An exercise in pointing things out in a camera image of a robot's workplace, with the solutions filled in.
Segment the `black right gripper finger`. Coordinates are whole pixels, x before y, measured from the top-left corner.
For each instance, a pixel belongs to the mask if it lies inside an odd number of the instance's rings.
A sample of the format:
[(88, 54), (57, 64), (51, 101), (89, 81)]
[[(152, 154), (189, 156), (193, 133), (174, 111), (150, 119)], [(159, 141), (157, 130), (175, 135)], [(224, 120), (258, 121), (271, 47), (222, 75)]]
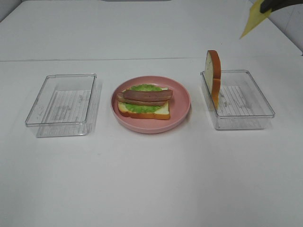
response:
[(260, 13), (265, 13), (268, 10), (272, 12), (292, 6), (302, 4), (303, 0), (264, 0), (260, 5)]

